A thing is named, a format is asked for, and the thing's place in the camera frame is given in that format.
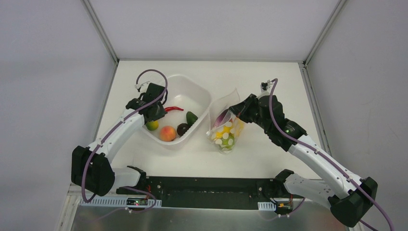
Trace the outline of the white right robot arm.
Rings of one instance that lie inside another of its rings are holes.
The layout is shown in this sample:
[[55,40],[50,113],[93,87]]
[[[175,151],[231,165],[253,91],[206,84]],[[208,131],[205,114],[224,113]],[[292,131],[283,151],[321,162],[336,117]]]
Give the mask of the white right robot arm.
[[245,123],[257,124],[275,145],[301,160],[324,181],[314,182],[284,169],[273,179],[277,196],[295,194],[312,200],[347,227],[356,226],[373,206],[377,182],[370,177],[362,179],[329,156],[305,129],[285,118],[276,96],[251,94],[229,111]]

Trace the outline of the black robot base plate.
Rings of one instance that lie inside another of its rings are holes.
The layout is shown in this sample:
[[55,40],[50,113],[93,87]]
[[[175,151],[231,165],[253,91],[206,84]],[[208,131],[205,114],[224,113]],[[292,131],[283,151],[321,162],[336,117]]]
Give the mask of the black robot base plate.
[[288,202],[292,196],[272,179],[145,177],[117,194],[151,193],[163,207],[255,210],[259,202]]

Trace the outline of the yellow toy pepper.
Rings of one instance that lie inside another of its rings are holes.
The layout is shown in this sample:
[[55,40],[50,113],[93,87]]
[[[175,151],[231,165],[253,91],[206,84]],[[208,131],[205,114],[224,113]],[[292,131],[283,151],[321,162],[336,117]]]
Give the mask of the yellow toy pepper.
[[216,128],[215,132],[211,135],[211,139],[217,140],[220,139],[222,136],[229,134],[233,134],[234,137],[239,136],[241,131],[243,130],[244,124],[241,121],[227,122],[221,127]]

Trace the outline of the clear polka dot zip bag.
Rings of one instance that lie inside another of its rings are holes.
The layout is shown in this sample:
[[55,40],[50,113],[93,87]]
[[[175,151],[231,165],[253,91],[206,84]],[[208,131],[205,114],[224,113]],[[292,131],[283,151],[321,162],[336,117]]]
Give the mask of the clear polka dot zip bag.
[[239,93],[234,89],[210,104],[210,126],[206,136],[222,154],[228,154],[234,149],[244,128],[244,123],[229,109],[239,102]]

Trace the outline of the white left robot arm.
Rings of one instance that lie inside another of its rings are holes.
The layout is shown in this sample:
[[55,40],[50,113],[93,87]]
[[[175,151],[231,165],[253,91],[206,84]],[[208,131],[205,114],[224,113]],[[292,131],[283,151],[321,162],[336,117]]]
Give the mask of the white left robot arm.
[[86,147],[77,146],[72,152],[71,182],[98,196],[125,186],[134,194],[144,193],[147,182],[141,178],[141,169],[133,166],[113,168],[111,163],[137,130],[147,122],[164,117],[162,100],[166,92],[166,87],[150,83],[139,98],[127,103],[108,131]]

